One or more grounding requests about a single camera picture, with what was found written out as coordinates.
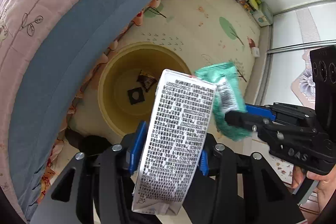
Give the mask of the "right hand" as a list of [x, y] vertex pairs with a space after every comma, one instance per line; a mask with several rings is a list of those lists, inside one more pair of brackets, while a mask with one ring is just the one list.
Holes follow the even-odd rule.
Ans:
[[293, 175], [291, 181], [291, 188], [296, 189], [305, 178], [319, 181], [315, 191], [318, 198], [318, 207], [319, 212], [323, 211], [324, 207], [329, 202], [331, 196], [335, 191], [335, 180], [336, 180], [336, 166], [327, 174], [326, 176], [321, 176], [313, 172], [307, 171], [306, 176], [303, 175], [303, 172], [300, 167], [293, 167]]

